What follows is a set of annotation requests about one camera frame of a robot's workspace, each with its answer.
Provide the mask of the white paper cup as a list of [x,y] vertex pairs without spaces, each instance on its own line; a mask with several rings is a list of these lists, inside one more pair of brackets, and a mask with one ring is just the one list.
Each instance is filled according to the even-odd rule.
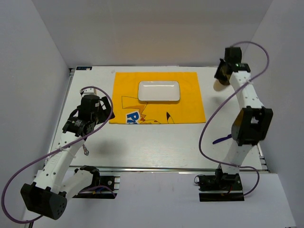
[[221,80],[217,77],[214,77],[215,78],[215,81],[214,81],[214,84],[213,84],[213,89],[217,92],[220,92],[222,90],[225,90],[228,86],[230,86],[230,77],[225,77],[224,80]]

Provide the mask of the yellow Pikachu cloth placemat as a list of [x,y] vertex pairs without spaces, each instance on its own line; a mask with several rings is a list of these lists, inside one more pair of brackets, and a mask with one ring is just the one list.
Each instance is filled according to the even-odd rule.
[[[138,99],[142,81],[176,81],[180,99],[146,102]],[[195,72],[117,72],[111,124],[197,124],[206,121],[200,86]]]

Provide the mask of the white rectangular ceramic plate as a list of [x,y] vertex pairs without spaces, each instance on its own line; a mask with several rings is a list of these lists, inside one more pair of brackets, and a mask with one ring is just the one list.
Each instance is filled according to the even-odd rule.
[[141,81],[138,86],[138,99],[143,102],[177,102],[180,96],[177,81]]

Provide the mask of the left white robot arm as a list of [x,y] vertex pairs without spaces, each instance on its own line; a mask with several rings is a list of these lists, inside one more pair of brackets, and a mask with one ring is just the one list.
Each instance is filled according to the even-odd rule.
[[106,96],[82,96],[80,105],[63,126],[58,153],[50,156],[31,184],[24,184],[21,188],[21,196],[29,211],[57,220],[65,211],[68,200],[81,190],[99,187],[100,174],[94,166],[82,166],[68,180],[64,180],[64,176],[95,126],[112,118],[114,114]]

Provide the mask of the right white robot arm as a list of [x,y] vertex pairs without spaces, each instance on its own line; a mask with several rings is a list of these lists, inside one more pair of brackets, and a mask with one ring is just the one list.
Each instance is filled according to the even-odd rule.
[[225,48],[225,55],[220,60],[213,85],[218,92],[232,86],[237,93],[240,108],[231,127],[233,142],[221,165],[222,173],[214,178],[215,185],[222,190],[231,185],[230,175],[239,173],[239,168],[250,150],[265,139],[273,117],[272,109],[263,105],[250,83],[249,65],[241,61],[240,47]]

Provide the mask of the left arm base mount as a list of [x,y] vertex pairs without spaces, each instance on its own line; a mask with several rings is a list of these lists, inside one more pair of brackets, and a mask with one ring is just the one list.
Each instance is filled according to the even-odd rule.
[[104,172],[100,174],[99,186],[93,187],[92,190],[83,191],[74,196],[75,199],[107,199],[116,198],[119,185],[120,175],[118,173]]

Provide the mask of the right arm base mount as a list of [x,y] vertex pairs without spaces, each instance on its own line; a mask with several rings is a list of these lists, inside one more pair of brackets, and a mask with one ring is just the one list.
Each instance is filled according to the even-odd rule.
[[240,176],[225,179],[219,175],[197,175],[194,184],[199,187],[200,202],[233,202],[244,201],[243,186]]

